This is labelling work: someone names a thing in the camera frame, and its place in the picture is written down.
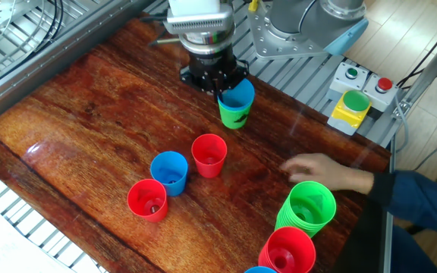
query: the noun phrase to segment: red cup rim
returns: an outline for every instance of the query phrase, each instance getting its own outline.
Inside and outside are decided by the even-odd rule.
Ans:
[[[316,263],[316,248],[315,248],[315,244],[311,240],[310,236],[308,236],[308,234],[306,232],[302,231],[300,228],[297,228],[297,227],[281,227],[281,228],[278,228],[276,231],[274,231],[272,234],[274,234],[277,231],[280,231],[282,229],[295,229],[295,230],[301,231],[302,233],[304,233],[304,235],[306,237],[309,238],[309,240],[308,240],[309,243],[308,244],[313,248],[313,263],[308,268],[307,272],[311,271],[311,269],[313,268],[313,266],[315,266],[315,263]],[[265,251],[266,251],[266,257],[265,257],[266,261],[265,262],[268,262],[270,265],[272,265],[272,269],[276,270],[277,272],[280,272],[279,268],[276,268],[274,263],[269,258],[269,254],[267,254],[267,253],[269,253],[269,241],[271,240],[272,234],[271,234],[271,236],[269,236],[269,239],[267,240],[266,245],[265,245]]]
[[[166,196],[166,189],[165,189],[165,186],[163,186],[163,184],[159,183],[159,181],[154,180],[154,179],[150,179],[150,178],[137,181],[137,182],[136,182],[136,183],[135,183],[135,184],[134,184],[134,185],[129,189],[129,191],[127,192],[127,207],[128,207],[129,210],[131,210],[135,215],[140,216],[140,217],[142,217],[142,218],[148,218],[148,217],[151,216],[151,215],[141,215],[141,214],[138,214],[138,213],[136,213],[136,212],[135,212],[135,211],[134,211],[134,210],[129,206],[129,195],[130,195],[130,192],[132,191],[132,189],[133,189],[136,185],[138,185],[139,183],[144,182],[144,181],[154,181],[154,182],[156,182],[156,183],[159,185],[160,189],[163,191],[164,196],[165,196],[165,201],[163,202],[163,206],[160,206],[159,209],[158,209],[158,211],[156,211],[155,213],[153,213],[153,214],[151,214],[151,215],[155,215],[156,213],[160,212],[160,211],[165,207],[165,204],[166,204],[167,201],[168,201],[168,197]]]
[[[218,135],[216,135],[216,134],[214,134],[214,133],[205,133],[205,134],[203,134],[203,135],[200,135],[200,136],[198,136],[194,141],[193,141],[193,143],[191,144],[191,155],[193,156],[193,159],[195,159],[195,161],[196,162],[200,162],[200,163],[202,163],[200,160],[198,160],[198,159],[196,159],[195,158],[195,155],[193,154],[193,146],[195,146],[195,143],[196,143],[196,141],[199,139],[199,138],[201,138],[201,137],[206,137],[206,136],[215,136],[215,137],[218,137],[224,144],[225,144],[225,153],[224,153],[224,156],[222,157],[222,159],[220,159],[220,161],[218,161],[218,162],[216,162],[216,163],[214,163],[214,164],[210,164],[210,166],[215,166],[215,165],[219,165],[219,164],[221,164],[224,160],[225,160],[225,157],[227,157],[227,143],[225,142],[225,140],[224,139],[222,139],[220,136],[218,136]]]

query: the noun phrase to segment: finger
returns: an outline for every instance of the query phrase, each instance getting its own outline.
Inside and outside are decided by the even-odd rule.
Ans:
[[[314,175],[310,174],[293,174],[289,177],[290,182],[301,183],[304,181],[316,181]]]
[[[318,154],[302,154],[297,155],[289,160],[287,160],[281,168],[285,171],[295,170],[298,168],[302,169],[314,169],[317,166]]]

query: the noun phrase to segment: person's arm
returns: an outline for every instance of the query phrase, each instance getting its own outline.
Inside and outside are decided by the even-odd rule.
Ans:
[[[396,217],[437,231],[437,183],[415,171],[374,174],[369,197]]]
[[[371,174],[348,168],[326,155],[298,155],[283,164],[292,182],[313,180],[330,190],[355,190],[394,216],[437,231],[437,183],[413,171]]]

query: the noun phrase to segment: metal rod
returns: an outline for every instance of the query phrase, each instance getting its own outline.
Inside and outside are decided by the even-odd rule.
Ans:
[[[164,44],[175,43],[175,42],[180,42],[180,38],[156,40],[156,44],[158,45],[164,45]]]
[[[434,56],[432,61],[428,64],[426,68],[424,68],[424,72],[419,75],[416,79],[412,87],[409,89],[409,92],[403,99],[403,102],[414,103],[421,95],[424,93],[429,85],[434,81],[437,77],[437,54]]]

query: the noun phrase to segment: red button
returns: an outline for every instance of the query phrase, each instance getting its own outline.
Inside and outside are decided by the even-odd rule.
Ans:
[[[377,83],[377,86],[382,90],[390,90],[392,88],[392,82],[388,78],[382,78]]]

